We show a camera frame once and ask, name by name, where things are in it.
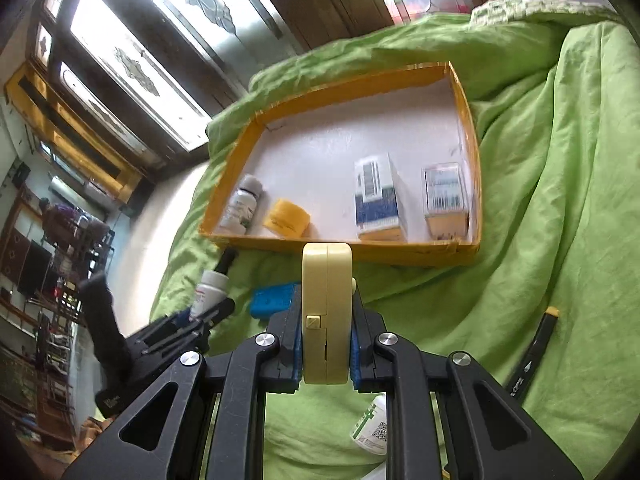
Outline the white bottle green label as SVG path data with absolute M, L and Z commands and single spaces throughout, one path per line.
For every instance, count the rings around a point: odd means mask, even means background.
M 385 456 L 387 453 L 386 405 L 385 394 L 376 396 L 350 433 L 352 442 L 377 456 Z

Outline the black marker yellow cap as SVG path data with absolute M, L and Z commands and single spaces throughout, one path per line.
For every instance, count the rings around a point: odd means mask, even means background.
M 504 386 L 509 396 L 520 403 L 524 402 L 526 394 L 532 385 L 537 368 L 546 353 L 559 317 L 560 310 L 556 307 L 548 307 L 544 311 L 534 338 L 521 356 L 521 359 L 518 360 L 518 364 L 512 370 Z

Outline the white bottle red label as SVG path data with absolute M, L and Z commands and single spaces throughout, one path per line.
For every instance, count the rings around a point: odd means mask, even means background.
M 226 274 L 205 270 L 194 289 L 190 318 L 200 318 L 210 308 L 224 300 L 228 294 L 228 281 Z

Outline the cream plastic case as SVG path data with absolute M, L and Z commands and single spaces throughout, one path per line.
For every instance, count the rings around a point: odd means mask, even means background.
M 304 381 L 347 382 L 352 330 L 352 248 L 345 243 L 309 243 L 302 260 Z

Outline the white bottle dark collar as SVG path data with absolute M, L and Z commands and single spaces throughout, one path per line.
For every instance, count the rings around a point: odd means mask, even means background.
M 233 235 L 244 235 L 252 224 L 260 196 L 262 182 L 252 174 L 244 174 L 224 208 L 218 230 Z

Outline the small white medicine box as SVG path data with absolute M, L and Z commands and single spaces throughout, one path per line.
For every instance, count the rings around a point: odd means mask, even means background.
M 457 162 L 423 169 L 424 218 L 434 240 L 462 240 L 469 233 L 470 208 Z

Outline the blue white medicine box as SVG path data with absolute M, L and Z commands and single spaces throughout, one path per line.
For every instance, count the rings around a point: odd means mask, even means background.
M 390 154 L 355 162 L 355 224 L 360 240 L 404 242 L 407 227 Z

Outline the yellow round jar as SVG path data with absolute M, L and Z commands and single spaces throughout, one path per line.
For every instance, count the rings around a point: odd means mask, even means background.
M 283 238 L 302 237 L 309 225 L 308 212 L 284 198 L 279 198 L 262 220 L 264 228 Z

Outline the white power adapter plug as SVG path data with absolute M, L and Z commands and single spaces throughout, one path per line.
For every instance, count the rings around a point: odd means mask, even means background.
M 374 469 L 365 474 L 361 480 L 385 480 L 386 479 L 386 463 L 380 463 Z

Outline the black marker purple cap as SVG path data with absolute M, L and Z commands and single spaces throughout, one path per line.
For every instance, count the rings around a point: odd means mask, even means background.
M 227 275 L 237 255 L 238 252 L 233 247 L 224 248 L 214 271 L 218 274 Z

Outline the yellow cardboard tray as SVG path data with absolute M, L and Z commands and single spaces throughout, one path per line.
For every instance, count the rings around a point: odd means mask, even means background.
M 242 127 L 200 231 L 221 245 L 458 266 L 482 239 L 480 153 L 449 62 L 322 84 Z

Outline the white patterned pillow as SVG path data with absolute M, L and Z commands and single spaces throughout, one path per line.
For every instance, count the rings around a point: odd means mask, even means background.
M 624 22 L 602 4 L 576 0 L 488 0 L 474 8 L 470 18 L 472 26 L 526 22 L 577 27 L 603 21 Z

